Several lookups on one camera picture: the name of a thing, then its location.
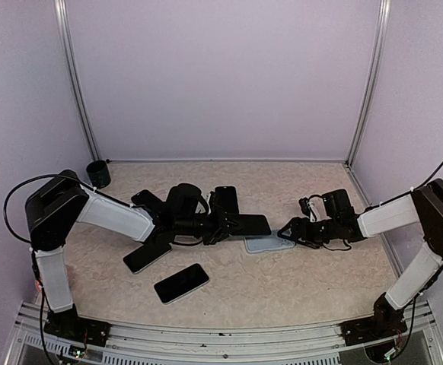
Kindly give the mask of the black phone teal edge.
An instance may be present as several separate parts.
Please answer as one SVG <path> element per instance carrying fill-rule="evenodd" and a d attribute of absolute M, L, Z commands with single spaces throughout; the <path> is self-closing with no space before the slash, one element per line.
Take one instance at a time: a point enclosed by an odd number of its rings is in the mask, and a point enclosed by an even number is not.
<path fill-rule="evenodd" d="M 269 236 L 272 231 L 268 220 L 261 214 L 235 214 L 236 227 L 232 236 Z"/>

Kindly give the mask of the light blue phone case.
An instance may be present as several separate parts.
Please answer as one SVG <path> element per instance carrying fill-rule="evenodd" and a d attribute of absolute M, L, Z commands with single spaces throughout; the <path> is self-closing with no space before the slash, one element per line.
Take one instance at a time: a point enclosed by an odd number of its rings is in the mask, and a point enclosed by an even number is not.
<path fill-rule="evenodd" d="M 245 248 L 248 254 L 261 254 L 268 252 L 292 249 L 294 246 L 285 244 L 282 238 L 277 236 L 277 232 L 273 231 L 266 236 L 250 236 L 244 239 Z"/>

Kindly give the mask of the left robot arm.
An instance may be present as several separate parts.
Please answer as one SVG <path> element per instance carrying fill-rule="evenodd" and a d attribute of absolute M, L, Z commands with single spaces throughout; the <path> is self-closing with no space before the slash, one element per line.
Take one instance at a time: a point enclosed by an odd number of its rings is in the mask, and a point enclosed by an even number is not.
<path fill-rule="evenodd" d="M 84 331 L 75 307 L 65 267 L 64 247 L 77 227 L 123 236 L 144 247 L 170 244 L 176 236 L 191 236 L 211 245 L 238 235 L 246 226 L 238 210 L 227 207 L 232 197 L 219 191 L 209 199 L 189 183 L 170 188 L 161 200 L 147 189 L 122 202 L 80 181 L 64 170 L 25 202 L 27 228 L 44 299 L 56 313 L 53 322 L 68 338 Z"/>

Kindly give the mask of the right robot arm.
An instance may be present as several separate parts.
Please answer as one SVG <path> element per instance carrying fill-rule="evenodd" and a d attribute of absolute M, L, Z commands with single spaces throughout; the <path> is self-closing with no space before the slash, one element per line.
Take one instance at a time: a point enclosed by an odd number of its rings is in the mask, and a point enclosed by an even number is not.
<path fill-rule="evenodd" d="M 395 312 L 419 296 L 443 268 L 443 179 L 434 179 L 360 214 L 345 189 L 319 198 L 326 218 L 312 221 L 311 200 L 302 198 L 303 215 L 292 218 L 277 235 L 312 249 L 333 240 L 357 243 L 385 236 L 403 270 L 384 293 L 384 308 L 367 321 L 368 332 L 382 338 L 396 326 Z"/>

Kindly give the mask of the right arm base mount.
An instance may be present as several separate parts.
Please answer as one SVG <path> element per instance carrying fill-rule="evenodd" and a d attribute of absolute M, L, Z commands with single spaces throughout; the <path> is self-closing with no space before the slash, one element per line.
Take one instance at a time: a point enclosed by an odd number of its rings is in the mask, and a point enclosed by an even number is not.
<path fill-rule="evenodd" d="M 340 328 L 346 346 L 389 338 L 407 331 L 403 309 L 394 309 L 385 294 L 374 302 L 372 316 L 342 322 Z"/>

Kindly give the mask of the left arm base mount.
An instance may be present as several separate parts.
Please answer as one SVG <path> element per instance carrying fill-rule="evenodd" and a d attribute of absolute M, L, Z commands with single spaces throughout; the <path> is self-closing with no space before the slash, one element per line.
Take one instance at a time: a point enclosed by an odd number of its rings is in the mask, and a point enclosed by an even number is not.
<path fill-rule="evenodd" d="M 75 306 L 60 313 L 49 310 L 44 325 L 49 335 L 102 348 L 106 346 L 110 328 L 108 322 L 80 317 Z"/>

